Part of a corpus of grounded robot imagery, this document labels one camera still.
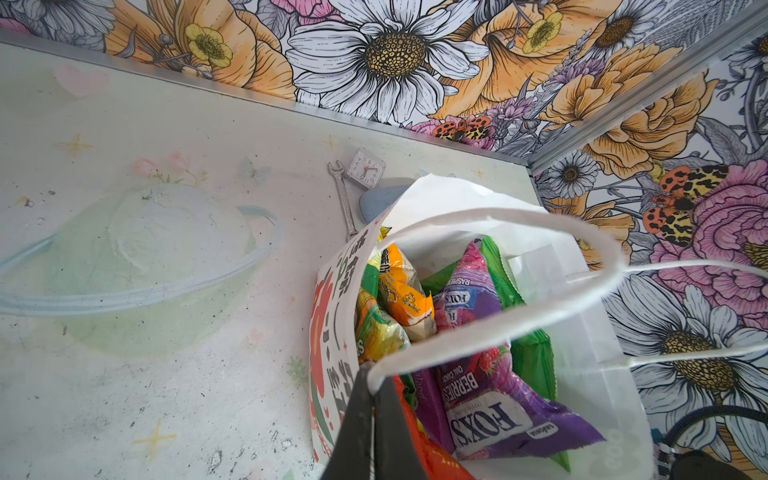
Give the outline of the small tan snack packet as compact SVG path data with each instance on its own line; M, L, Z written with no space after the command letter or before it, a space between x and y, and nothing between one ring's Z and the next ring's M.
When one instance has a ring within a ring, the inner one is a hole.
M433 298L424 293L415 268L395 244L382 251L379 296L411 342L436 334Z

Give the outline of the white floral paper bag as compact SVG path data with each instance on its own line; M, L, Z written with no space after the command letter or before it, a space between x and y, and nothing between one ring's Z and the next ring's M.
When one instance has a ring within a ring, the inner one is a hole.
M310 321L310 422L315 460L330 459L358 366L354 302L373 229L417 232L400 241L420 272L434 273L459 258L471 239L490 236L523 299L546 307L570 292L587 265L576 242L556 227L537 229L478 216L481 209L532 210L530 187L508 194L467 180L428 175L370 219L355 218L348 237L320 269ZM716 310L702 296L666 295L655 281L630 276L604 303L575 301L548 325L560 402L603 435L572 451L567 466L534 457L472 460L478 479L649 479L653 430L670 428L682 413L708 404L701 385L688 381L663 339L673 326L700 333L711 347L746 346L753 336L732 309Z

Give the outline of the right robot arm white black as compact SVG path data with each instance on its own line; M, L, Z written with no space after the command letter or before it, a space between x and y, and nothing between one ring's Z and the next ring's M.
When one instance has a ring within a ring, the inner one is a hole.
M735 467L715 460L702 451L690 451L676 457L669 475L671 480L749 480Z

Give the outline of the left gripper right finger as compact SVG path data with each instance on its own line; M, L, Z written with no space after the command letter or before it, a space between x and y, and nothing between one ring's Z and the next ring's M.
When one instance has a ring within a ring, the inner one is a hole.
M427 480L393 378L375 395L375 479Z

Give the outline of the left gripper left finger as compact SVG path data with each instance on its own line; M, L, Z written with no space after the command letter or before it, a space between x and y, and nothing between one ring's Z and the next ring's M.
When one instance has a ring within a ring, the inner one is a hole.
M371 365L356 375L336 445L322 480L368 480L372 469L374 400L368 388Z

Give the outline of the red snack packet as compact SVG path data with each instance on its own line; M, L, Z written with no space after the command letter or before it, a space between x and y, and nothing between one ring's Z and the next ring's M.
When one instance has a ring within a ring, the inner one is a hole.
M394 384L405 415L410 439L427 477L432 480L474 480L474 476L426 435L414 410L406 400L403 381L395 377Z

